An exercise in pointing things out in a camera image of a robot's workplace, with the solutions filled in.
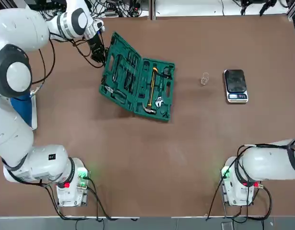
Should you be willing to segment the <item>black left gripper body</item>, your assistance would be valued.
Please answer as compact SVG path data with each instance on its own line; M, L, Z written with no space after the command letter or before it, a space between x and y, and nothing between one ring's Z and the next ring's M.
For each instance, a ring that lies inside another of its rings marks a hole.
M94 56L103 56L105 54L105 47L100 35L95 35L93 38L86 40L89 48Z

